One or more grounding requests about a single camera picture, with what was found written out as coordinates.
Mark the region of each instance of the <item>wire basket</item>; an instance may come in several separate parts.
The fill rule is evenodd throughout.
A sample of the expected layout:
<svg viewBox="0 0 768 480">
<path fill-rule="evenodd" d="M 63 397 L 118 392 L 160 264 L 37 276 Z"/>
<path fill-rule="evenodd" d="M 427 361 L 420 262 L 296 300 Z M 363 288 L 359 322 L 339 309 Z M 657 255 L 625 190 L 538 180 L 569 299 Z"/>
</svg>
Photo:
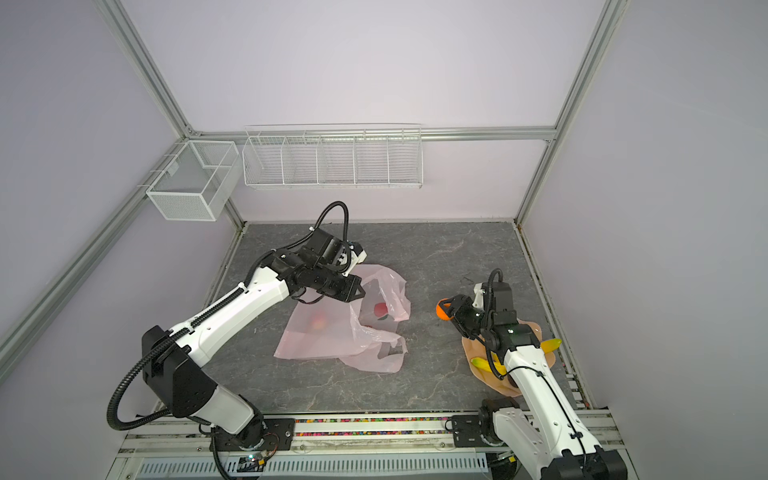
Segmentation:
<svg viewBox="0 0 768 480">
<path fill-rule="evenodd" d="M 166 220 L 215 221 L 240 179 L 232 141 L 189 140 L 147 189 Z"/>
<path fill-rule="evenodd" d="M 301 135 L 259 131 L 243 146 L 245 183 L 255 189 L 421 187 L 422 165 L 421 133 L 412 126 Z"/>
</svg>

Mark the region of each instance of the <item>white wall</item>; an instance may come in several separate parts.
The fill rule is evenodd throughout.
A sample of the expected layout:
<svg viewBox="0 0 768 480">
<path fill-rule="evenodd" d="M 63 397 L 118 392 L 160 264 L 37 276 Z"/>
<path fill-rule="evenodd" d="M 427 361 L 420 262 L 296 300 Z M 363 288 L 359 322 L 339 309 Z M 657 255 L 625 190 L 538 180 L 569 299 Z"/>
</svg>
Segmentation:
<svg viewBox="0 0 768 480">
<path fill-rule="evenodd" d="M 141 358 L 141 335 L 200 311 L 232 235 L 227 218 L 170 222 L 144 207 L 0 386 L 3 478 L 107 475 L 125 437 L 107 426 L 107 402 Z M 138 379 L 120 418 L 156 401 Z"/>
<path fill-rule="evenodd" d="M 125 0 L 189 121 L 553 125 L 604 0 Z"/>
<path fill-rule="evenodd" d="M 524 230 L 641 478 L 764 478 L 768 5 L 632 2 Z"/>
<path fill-rule="evenodd" d="M 321 205 L 344 200 L 352 221 L 513 218 L 544 152 L 544 141 L 425 142 L 422 188 L 252 190 L 233 201 L 243 219 L 315 220 Z M 340 218 L 333 211 L 329 219 Z"/>
<path fill-rule="evenodd" d="M 175 141 L 89 0 L 0 4 L 0 335 Z"/>
</svg>

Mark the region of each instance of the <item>workstation enclosure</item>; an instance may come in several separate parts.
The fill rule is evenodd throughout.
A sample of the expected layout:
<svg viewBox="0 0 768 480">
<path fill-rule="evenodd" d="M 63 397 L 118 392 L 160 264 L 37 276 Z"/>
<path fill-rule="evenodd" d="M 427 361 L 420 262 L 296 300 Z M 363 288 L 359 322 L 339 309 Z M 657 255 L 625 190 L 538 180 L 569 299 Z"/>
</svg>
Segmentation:
<svg viewBox="0 0 768 480">
<path fill-rule="evenodd" d="M 366 262 L 406 280 L 408 352 L 386 374 L 275 358 L 293 301 L 236 334 L 204 370 L 301 422 L 274 465 L 362 476 L 329 462 L 410 455 L 423 468 L 377 475 L 487 478 L 443 419 L 499 394 L 435 304 L 499 267 L 518 317 L 563 340 L 552 372 L 630 478 L 759 476 L 764 6 L 0 8 L 3 476 L 216 478 L 197 424 L 126 436 L 104 421 L 109 396 L 144 331 L 210 305 L 334 200 Z M 158 408 L 136 383 L 126 419 Z M 381 439 L 318 433 L 341 419 L 378 419 L 333 431 Z"/>
</svg>

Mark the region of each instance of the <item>gray marble tabletop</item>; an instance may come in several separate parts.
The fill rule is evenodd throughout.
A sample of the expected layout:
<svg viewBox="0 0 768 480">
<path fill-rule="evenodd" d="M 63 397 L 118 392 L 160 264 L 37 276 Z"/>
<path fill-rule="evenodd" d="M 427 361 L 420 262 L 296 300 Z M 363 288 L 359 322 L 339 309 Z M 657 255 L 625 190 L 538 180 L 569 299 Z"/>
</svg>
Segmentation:
<svg viewBox="0 0 768 480">
<path fill-rule="evenodd" d="M 249 225 L 220 294 L 234 288 L 250 264 L 270 248 L 301 238 L 308 225 Z M 340 236 L 339 224 L 324 229 Z M 352 223 L 349 239 L 366 263 L 388 266 L 406 279 L 411 317 L 399 324 L 408 352 L 397 373 L 361 372 L 338 359 L 285 360 L 273 356 L 296 302 L 283 301 L 236 334 L 205 371 L 265 413 L 474 410 L 500 395 L 469 370 L 456 328 L 439 320 L 435 305 L 457 293 L 472 295 L 495 267 L 504 271 L 518 317 L 552 338 L 514 226 L 510 223 Z M 565 392 L 561 360 L 552 368 Z"/>
</svg>

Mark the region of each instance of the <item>white wire basket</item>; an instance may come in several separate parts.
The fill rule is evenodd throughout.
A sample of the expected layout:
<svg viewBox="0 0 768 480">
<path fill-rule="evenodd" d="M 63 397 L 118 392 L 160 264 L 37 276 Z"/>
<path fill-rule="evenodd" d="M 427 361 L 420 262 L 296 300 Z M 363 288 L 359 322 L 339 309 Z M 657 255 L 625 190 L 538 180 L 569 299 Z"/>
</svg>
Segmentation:
<svg viewBox="0 0 768 480">
<path fill-rule="evenodd" d="M 166 220 L 215 221 L 242 174 L 232 141 L 189 140 L 147 189 Z"/>
<path fill-rule="evenodd" d="M 252 131 L 243 146 L 246 185 L 255 189 L 421 187 L 417 127 L 341 131 Z"/>
</svg>

